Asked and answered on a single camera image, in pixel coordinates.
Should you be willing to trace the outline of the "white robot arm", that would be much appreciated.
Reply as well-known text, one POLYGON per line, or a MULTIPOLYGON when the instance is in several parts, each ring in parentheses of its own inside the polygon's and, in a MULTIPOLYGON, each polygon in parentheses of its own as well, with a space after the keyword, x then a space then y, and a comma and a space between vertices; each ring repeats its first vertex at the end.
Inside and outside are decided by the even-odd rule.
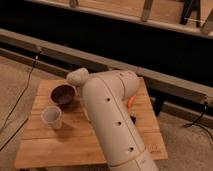
POLYGON ((110 171, 159 171, 123 103, 140 86, 133 71, 91 74, 80 68, 68 73, 66 80, 80 90, 110 171))

